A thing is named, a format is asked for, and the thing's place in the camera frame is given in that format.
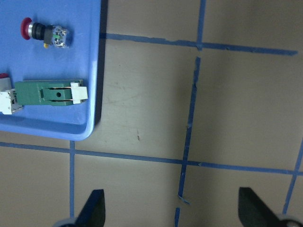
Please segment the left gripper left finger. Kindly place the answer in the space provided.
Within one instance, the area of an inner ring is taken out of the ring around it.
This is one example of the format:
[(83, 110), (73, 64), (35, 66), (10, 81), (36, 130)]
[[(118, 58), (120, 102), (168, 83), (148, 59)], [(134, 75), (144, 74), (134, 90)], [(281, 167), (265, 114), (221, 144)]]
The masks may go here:
[(80, 214), (76, 227), (103, 227), (106, 220), (105, 194), (103, 189), (93, 190)]

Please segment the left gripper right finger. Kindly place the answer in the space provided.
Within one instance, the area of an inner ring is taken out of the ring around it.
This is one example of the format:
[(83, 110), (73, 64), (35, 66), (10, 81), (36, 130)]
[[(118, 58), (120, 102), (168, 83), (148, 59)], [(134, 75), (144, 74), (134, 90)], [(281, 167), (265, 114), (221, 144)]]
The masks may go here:
[(244, 227), (286, 227), (249, 187), (239, 188), (238, 217)]

